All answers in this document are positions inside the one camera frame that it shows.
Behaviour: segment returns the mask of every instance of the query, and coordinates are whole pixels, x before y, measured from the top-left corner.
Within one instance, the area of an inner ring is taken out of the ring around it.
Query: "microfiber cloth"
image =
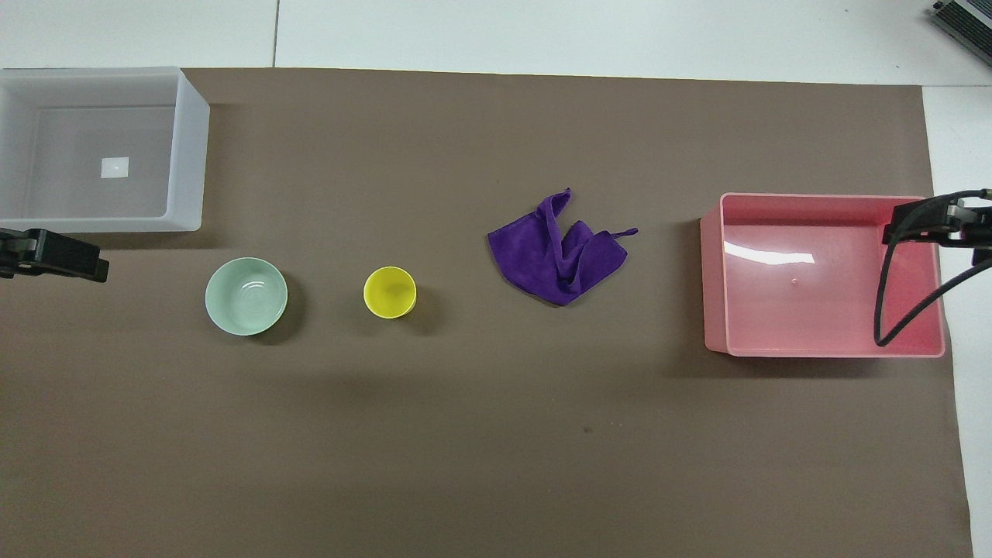
[[[506,280],[520,290],[564,306],[582,296],[627,259],[616,238],[637,228],[593,234],[576,221],[564,238],[558,215],[571,200],[571,188],[548,196],[538,208],[489,233],[489,248]]]

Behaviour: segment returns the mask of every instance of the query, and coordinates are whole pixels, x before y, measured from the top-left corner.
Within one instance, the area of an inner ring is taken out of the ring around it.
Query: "light green bowl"
[[[286,310],[286,279],[258,258],[233,259],[206,284],[206,313],[228,334],[253,336],[279,321]]]

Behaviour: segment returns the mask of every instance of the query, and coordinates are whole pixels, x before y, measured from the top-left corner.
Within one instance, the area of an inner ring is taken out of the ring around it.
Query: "pink plastic bin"
[[[936,357],[937,301],[875,346],[875,292],[892,208],[919,198],[724,194],[700,222],[706,346],[735,356]],[[936,248],[900,244],[885,332],[939,285]]]

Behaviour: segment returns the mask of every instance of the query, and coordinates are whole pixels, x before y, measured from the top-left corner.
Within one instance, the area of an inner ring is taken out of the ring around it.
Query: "cup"
[[[362,294],[369,312],[392,320],[410,313],[417,304],[417,284],[399,267],[380,267],[365,280]]]

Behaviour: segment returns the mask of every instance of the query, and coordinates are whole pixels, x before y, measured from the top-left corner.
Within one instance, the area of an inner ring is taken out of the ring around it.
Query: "white label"
[[[100,160],[101,179],[122,179],[127,177],[130,157],[104,157]]]

